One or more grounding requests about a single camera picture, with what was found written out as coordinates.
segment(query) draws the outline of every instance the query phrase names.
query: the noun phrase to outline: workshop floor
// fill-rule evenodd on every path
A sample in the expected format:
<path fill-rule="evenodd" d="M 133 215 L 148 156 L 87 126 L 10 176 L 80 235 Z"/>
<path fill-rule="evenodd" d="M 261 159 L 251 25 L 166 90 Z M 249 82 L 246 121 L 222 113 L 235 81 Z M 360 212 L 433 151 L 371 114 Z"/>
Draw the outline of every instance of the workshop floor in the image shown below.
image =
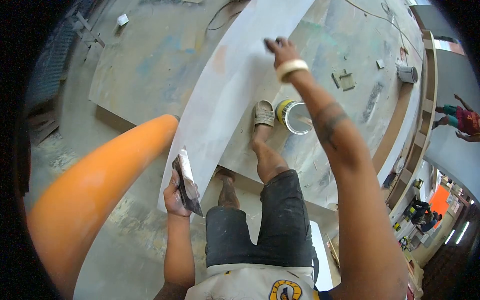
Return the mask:
<path fill-rule="evenodd" d="M 101 48 L 84 43 L 73 47 L 67 80 L 59 97 L 60 131 L 39 146 L 32 147 L 30 192 L 25 197 L 29 210 L 43 190 L 59 175 L 105 142 L 134 125 L 88 100 L 90 83 Z M 163 285 L 166 248 L 166 215 L 156 209 L 166 154 L 156 159 L 128 190 L 100 230 L 80 272 L 75 299 L 152 299 Z M 240 208 L 247 213 L 252 241 L 256 242 L 261 220 L 261 184 L 238 176 Z M 204 210 L 214 206 L 221 181 L 212 179 L 205 192 Z M 334 236 L 335 213 L 308 203 L 310 219 Z M 204 220 L 195 218 L 191 227 L 197 281 L 205 275 Z M 334 286 L 340 275 L 327 249 Z"/>

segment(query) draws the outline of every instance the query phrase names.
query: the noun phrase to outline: white bangle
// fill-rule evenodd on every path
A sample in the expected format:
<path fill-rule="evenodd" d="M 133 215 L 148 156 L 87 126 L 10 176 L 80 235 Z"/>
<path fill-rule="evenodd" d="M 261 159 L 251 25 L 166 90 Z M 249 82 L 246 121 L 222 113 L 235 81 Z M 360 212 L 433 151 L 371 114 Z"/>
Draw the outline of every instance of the white bangle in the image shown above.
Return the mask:
<path fill-rule="evenodd" d="M 285 61 L 276 69 L 276 77 L 281 83 L 288 83 L 287 75 L 298 70 L 308 71 L 308 65 L 304 60 Z"/>

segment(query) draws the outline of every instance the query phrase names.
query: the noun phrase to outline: paint can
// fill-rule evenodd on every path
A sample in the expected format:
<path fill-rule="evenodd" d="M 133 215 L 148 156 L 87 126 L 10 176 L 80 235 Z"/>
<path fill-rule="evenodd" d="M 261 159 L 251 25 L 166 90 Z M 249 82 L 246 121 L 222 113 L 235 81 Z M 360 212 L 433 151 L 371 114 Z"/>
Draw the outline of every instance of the paint can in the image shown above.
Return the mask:
<path fill-rule="evenodd" d="M 312 126 L 298 120 L 298 116 L 309 118 L 305 102 L 300 100 L 283 100 L 276 107 L 276 117 L 291 133 L 303 135 L 307 134 Z"/>
<path fill-rule="evenodd" d="M 398 66 L 396 74 L 401 81 L 411 84 L 417 83 L 419 79 L 419 74 L 415 67 Z"/>

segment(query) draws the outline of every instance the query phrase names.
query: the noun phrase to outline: small wooden block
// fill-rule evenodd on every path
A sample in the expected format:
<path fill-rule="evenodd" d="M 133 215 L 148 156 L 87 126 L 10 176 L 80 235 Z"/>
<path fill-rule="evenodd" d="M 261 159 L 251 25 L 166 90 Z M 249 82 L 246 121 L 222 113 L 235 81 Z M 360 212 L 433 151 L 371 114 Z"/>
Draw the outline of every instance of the small wooden block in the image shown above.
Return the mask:
<path fill-rule="evenodd" d="M 404 183 L 408 184 L 411 178 L 412 178 L 412 173 L 410 173 L 410 171 L 408 171 L 406 168 L 403 169 L 399 179 Z"/>
<path fill-rule="evenodd" d="M 417 132 L 417 134 L 415 135 L 415 140 L 413 142 L 417 144 L 420 148 L 423 148 L 425 146 L 426 139 L 427 137 L 423 133 Z"/>
<path fill-rule="evenodd" d="M 346 75 L 346 74 L 347 74 L 347 70 L 345 70 L 345 69 L 332 73 L 332 78 L 333 78 L 333 81 L 335 82 L 337 88 L 340 88 L 340 77 L 342 75 Z"/>
<path fill-rule="evenodd" d="M 340 76 L 340 81 L 342 83 L 343 91 L 351 90 L 355 87 L 355 82 L 353 82 L 352 73 L 348 73 L 345 75 Z"/>
<path fill-rule="evenodd" d="M 377 67 L 383 69 L 385 67 L 384 60 L 377 60 Z"/>
<path fill-rule="evenodd" d="M 433 49 L 433 43 L 429 39 L 423 40 L 423 45 L 425 46 L 425 49 Z"/>
<path fill-rule="evenodd" d="M 423 101 L 422 109 L 429 112 L 429 113 L 432 113 L 433 112 L 433 101 L 425 98 L 424 101 Z"/>

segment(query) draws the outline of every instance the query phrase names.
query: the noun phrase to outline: orange hose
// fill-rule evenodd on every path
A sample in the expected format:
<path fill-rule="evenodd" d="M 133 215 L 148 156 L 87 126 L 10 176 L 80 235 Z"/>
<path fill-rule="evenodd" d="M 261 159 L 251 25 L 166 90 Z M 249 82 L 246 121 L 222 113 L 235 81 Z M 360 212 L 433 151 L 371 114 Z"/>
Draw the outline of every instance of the orange hose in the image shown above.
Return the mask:
<path fill-rule="evenodd" d="M 170 145 L 178 121 L 150 120 L 99 147 L 62 174 L 27 215 L 35 249 L 62 296 L 75 284 L 98 231 L 138 176 Z"/>

